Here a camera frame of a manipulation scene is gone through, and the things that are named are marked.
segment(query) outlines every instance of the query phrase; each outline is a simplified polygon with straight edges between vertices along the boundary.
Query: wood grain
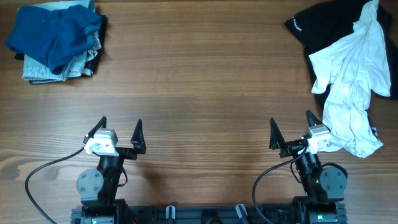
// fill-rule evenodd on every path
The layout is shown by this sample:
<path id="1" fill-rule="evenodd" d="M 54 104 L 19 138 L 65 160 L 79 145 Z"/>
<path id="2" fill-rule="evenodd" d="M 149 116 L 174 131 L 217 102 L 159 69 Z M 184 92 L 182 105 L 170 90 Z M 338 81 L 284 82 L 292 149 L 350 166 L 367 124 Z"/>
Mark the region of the wood grain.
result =
<path id="1" fill-rule="evenodd" d="M 130 205 L 251 204 L 252 184 L 284 160 L 268 149 L 269 119 L 286 140 L 299 138 L 305 111 L 321 116 L 302 55 L 284 21 L 316 1 L 101 2 L 109 17 L 97 74 L 65 83 L 29 85 L 22 62 L 0 45 L 0 223 L 45 223 L 24 190 L 34 168 L 83 146 L 102 116 L 128 146 L 144 122 L 147 154 L 125 162 Z M 394 13 L 398 2 L 382 1 Z M 18 4 L 0 6 L 0 42 Z M 372 99 L 369 113 L 384 146 L 366 159 L 341 150 L 321 153 L 349 173 L 350 223 L 395 223 L 398 215 L 398 102 Z M 80 154 L 31 180 L 37 202 L 68 223 L 80 205 L 76 179 L 98 158 Z M 303 195 L 289 168 L 265 178 L 258 201 L 285 203 Z"/>

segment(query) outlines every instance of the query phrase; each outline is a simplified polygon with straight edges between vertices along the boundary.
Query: folded blue garment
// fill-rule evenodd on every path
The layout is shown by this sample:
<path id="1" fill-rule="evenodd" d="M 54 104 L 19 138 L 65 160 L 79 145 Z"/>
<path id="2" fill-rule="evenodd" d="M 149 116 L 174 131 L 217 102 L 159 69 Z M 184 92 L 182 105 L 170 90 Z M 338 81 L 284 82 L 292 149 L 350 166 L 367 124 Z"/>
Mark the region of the folded blue garment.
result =
<path id="1" fill-rule="evenodd" d="M 95 46 L 93 33 L 101 22 L 101 16 L 80 5 L 54 11 L 21 7 L 6 45 L 59 74 L 62 65 Z"/>

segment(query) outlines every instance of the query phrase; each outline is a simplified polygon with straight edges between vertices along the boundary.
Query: white cloth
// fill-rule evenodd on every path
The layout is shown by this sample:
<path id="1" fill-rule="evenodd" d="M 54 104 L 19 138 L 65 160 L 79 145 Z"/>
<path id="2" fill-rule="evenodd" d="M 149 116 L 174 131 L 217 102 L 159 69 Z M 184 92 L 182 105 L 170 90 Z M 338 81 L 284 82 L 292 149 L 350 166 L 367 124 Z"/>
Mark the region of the white cloth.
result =
<path id="1" fill-rule="evenodd" d="M 383 145 L 373 135 L 365 111 L 371 90 L 390 96 L 384 34 L 376 20 L 378 5 L 378 0 L 366 3 L 353 34 L 310 55 L 317 76 L 312 93 L 325 92 L 331 83 L 323 110 L 323 124 L 331 129 L 330 144 L 321 151 L 343 147 L 355 156 L 367 157 Z"/>

